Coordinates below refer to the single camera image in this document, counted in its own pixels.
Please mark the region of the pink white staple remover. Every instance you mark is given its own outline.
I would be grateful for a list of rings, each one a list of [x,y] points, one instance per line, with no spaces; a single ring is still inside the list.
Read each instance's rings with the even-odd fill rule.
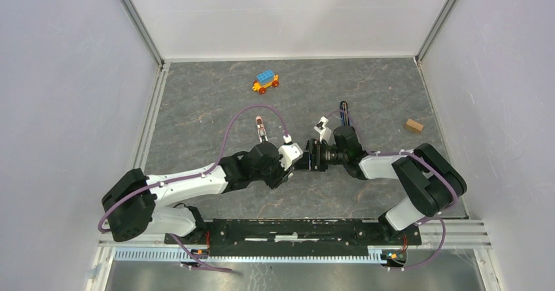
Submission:
[[[260,142],[268,142],[266,129],[264,127],[264,122],[261,116],[256,117],[257,134],[259,136]]]

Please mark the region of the blue stapler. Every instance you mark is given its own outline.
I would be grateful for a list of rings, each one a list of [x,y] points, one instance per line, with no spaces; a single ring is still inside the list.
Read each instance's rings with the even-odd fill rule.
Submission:
[[[340,119],[342,126],[351,126],[349,112],[348,112],[348,102],[340,102]]]

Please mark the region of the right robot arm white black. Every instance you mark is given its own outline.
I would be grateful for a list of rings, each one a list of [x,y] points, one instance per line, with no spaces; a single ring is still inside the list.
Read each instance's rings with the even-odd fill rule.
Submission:
[[[310,139],[295,169],[324,172],[340,165],[355,179],[398,180],[406,197],[378,219],[378,236],[387,244],[401,239],[407,227],[438,216],[467,191],[463,177],[428,143],[412,150],[367,152],[353,126],[339,126],[331,135],[333,144],[325,137]]]

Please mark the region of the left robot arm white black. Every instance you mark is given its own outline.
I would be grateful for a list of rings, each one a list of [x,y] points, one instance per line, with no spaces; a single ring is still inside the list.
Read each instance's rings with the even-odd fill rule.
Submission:
[[[116,242],[143,234],[174,234],[199,243],[206,227],[194,207],[176,204],[194,197],[243,190],[262,181],[271,189],[286,182],[303,151],[296,143],[276,147],[263,142],[217,163],[169,175],[145,175],[140,168],[126,172],[102,197],[105,214],[99,230]]]

